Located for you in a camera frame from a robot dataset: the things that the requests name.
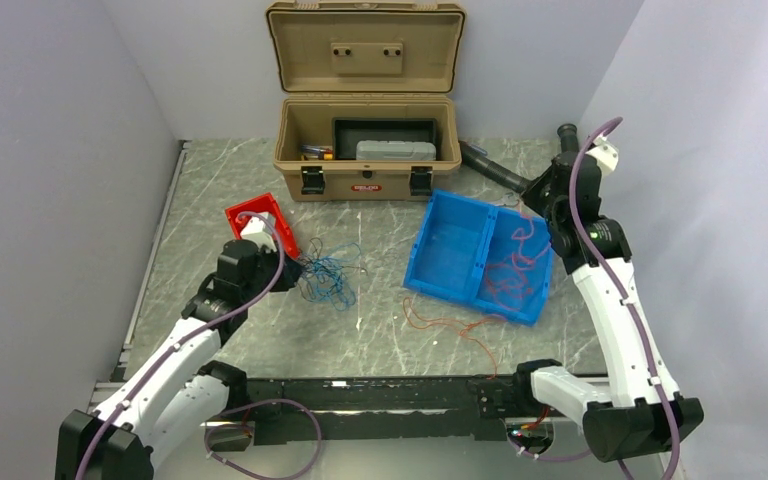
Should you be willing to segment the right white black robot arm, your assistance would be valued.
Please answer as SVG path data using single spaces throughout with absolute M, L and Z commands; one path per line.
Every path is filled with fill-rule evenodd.
M 606 364 L 598 388 L 558 361 L 518 365 L 517 411 L 548 407 L 574 421 L 602 462 L 669 452 L 703 421 L 699 399 L 684 396 L 661 358 L 637 296 L 631 250 L 620 224 L 599 211 L 602 171 L 588 154 L 563 152 L 522 198 L 548 225 L 553 251 L 585 301 Z

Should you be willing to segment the blue two-compartment plastic bin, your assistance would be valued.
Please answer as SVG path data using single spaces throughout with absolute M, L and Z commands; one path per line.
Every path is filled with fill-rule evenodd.
M 533 326 L 549 297 L 553 258 L 544 219 L 436 190 L 403 286 Z

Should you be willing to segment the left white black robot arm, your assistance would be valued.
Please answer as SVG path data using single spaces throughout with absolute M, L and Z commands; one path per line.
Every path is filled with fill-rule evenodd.
M 245 374 L 213 356 L 270 292 L 298 280 L 279 236 L 225 243 L 172 331 L 137 372 L 92 411 L 74 410 L 57 441 L 57 479 L 151 479 L 202 422 L 239 417 Z

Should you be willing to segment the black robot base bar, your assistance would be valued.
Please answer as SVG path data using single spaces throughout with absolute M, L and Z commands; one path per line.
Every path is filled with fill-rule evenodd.
M 555 417 L 526 403 L 510 375 L 251 378 L 211 426 L 245 425 L 257 446 L 324 440 L 467 437 L 502 441 L 502 428 Z

